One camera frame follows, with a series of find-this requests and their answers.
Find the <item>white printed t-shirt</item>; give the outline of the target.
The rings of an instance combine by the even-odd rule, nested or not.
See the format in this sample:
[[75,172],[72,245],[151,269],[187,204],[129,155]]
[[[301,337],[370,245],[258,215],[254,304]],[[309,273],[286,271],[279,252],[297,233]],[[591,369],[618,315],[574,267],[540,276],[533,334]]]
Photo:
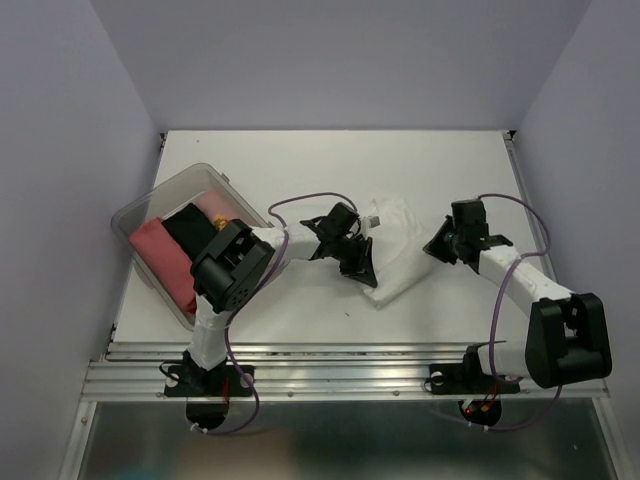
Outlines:
[[408,203],[398,197],[372,200],[364,215],[379,220],[378,226],[368,230],[373,239],[372,261],[378,286],[361,285],[361,290],[380,310],[430,272],[432,261],[423,252],[427,230]]

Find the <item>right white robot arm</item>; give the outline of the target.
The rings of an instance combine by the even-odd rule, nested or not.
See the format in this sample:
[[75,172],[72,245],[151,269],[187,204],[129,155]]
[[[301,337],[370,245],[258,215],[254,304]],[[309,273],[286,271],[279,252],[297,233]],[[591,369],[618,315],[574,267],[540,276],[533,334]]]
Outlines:
[[[576,293],[530,264],[513,242],[493,234],[482,198],[452,203],[451,212],[424,252],[442,263],[463,263],[498,288],[489,339],[469,346],[456,365],[457,379],[472,390],[493,381],[523,379],[548,389],[608,377],[613,369],[605,309],[593,293]],[[527,317],[521,342],[500,342],[504,299]]]

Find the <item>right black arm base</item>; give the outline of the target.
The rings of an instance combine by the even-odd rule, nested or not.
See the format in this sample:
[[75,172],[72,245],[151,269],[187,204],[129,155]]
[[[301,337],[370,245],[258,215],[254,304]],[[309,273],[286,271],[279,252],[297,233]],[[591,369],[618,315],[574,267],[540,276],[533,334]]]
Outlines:
[[517,394],[520,387],[497,380],[482,371],[478,351],[484,344],[469,346],[458,363],[432,363],[423,386],[434,395]]

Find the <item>clear plastic storage bin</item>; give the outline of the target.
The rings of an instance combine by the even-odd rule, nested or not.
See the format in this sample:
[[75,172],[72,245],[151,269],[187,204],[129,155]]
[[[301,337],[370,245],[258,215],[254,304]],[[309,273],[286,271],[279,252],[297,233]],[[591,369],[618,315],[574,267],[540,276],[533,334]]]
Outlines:
[[206,163],[194,164],[166,179],[149,193],[121,208],[112,217],[112,230],[132,255],[131,274],[126,292],[133,293],[136,298],[147,296],[145,308],[150,313],[155,326],[165,321],[184,332],[190,332],[193,330],[195,316],[180,310],[166,292],[162,282],[136,252],[129,237],[147,221],[155,218],[165,219],[209,191],[221,194],[236,208],[240,217],[248,225],[252,227],[269,225],[234,189],[228,178]]

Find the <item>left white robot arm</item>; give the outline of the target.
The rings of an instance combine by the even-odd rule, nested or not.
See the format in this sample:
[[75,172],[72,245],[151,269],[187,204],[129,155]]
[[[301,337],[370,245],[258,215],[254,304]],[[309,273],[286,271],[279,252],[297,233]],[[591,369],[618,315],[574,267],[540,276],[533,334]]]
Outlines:
[[251,227],[233,219],[218,230],[193,261],[197,310],[192,340],[177,381],[199,393],[215,392],[231,359],[232,318],[292,260],[330,258],[342,276],[375,288],[373,239],[367,221],[338,202],[324,216],[279,227]]

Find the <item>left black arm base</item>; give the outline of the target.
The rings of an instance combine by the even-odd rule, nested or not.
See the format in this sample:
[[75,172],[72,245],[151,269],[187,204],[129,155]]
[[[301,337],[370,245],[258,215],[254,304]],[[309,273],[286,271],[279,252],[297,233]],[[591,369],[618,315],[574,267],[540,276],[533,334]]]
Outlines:
[[163,362],[159,366],[164,376],[164,395],[169,398],[249,398],[250,387],[237,369],[228,363],[210,371],[177,361]]

